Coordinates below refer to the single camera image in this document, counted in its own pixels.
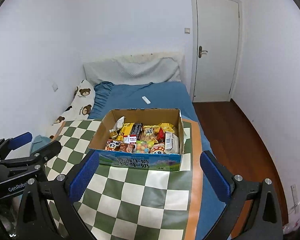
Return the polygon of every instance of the headboard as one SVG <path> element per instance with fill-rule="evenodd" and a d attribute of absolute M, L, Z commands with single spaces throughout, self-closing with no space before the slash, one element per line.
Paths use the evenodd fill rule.
<path fill-rule="evenodd" d="M 184 55 L 159 52 L 98 59 L 83 64 L 90 84 L 110 81 L 116 85 L 141 85 L 150 82 L 182 81 Z"/>

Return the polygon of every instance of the white wall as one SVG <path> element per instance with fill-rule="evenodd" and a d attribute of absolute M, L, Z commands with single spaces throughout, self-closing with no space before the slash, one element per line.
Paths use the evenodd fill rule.
<path fill-rule="evenodd" d="M 293 0 L 247 4 L 247 39 L 233 98 L 265 143 L 290 212 L 294 183 L 300 201 L 300 10 Z M 292 224 L 299 219 L 300 212 L 289 216 Z"/>
<path fill-rule="evenodd" d="M 159 51 L 186 56 L 185 85 L 192 70 L 191 0 L 78 0 L 77 40 L 83 62 L 98 57 Z M 191 28 L 185 34 L 184 28 Z"/>
<path fill-rule="evenodd" d="M 0 138 L 45 134 L 85 79 L 71 1 L 5 0 L 0 7 Z"/>

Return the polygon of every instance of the green and white checkered mat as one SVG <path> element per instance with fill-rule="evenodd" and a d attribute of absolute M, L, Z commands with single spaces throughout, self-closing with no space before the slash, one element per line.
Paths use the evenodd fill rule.
<path fill-rule="evenodd" d="M 65 122 L 57 137 L 62 150 L 47 162 L 48 180 L 67 174 L 83 159 L 99 124 L 95 120 Z M 191 124 L 184 122 L 184 127 L 191 129 Z M 74 207 L 98 240 L 181 240 L 188 221 L 191 187 L 190 138 L 185 143 L 180 171 L 99 165 Z M 54 202 L 49 201 L 49 206 L 61 235 L 66 235 Z"/>

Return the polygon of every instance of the door frame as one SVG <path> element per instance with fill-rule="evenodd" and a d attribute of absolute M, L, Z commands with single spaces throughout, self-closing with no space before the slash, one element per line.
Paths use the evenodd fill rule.
<path fill-rule="evenodd" d="M 234 75 L 232 78 L 230 93 L 228 96 L 228 101 L 232 98 L 234 91 L 234 86 L 238 76 L 240 55 L 242 50 L 242 2 L 240 0 L 231 0 L 238 4 L 239 6 L 239 37 L 238 37 L 238 49 L 237 49 L 237 59 L 234 67 Z M 194 99 L 194 87 L 195 78 L 197 73 L 197 60 L 198 60 L 198 13 L 197 13 L 197 0 L 191 0 L 192 4 L 192 32 L 193 32 L 193 48 L 192 48 L 192 73 L 191 73 L 191 86 L 190 86 L 190 98 L 193 102 Z"/>

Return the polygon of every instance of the wooden floor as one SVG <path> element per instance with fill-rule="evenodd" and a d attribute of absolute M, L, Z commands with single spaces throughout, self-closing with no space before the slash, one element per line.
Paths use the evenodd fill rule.
<path fill-rule="evenodd" d="M 193 105 L 212 151 L 222 165 L 246 180 L 272 180 L 280 203 L 282 224 L 287 224 L 287 203 L 278 172 L 260 136 L 237 104 L 231 100 Z M 240 232 L 250 204 L 251 201 L 246 202 L 232 237 Z"/>

